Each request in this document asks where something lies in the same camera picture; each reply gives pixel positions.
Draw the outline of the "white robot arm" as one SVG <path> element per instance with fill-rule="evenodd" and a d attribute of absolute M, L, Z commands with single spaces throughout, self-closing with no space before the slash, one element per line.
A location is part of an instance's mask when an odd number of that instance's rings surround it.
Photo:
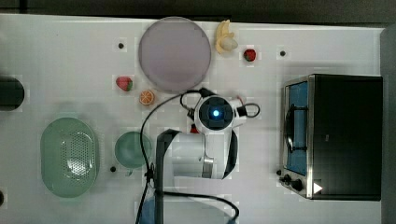
<path fill-rule="evenodd" d="M 165 224 L 164 195 L 174 193 L 176 176 L 223 179 L 234 169 L 238 145 L 234 129 L 248 112 L 243 103 L 216 94 L 203 95 L 189 112 L 196 133 L 168 129 L 157 137 L 154 187 L 156 224 Z"/>

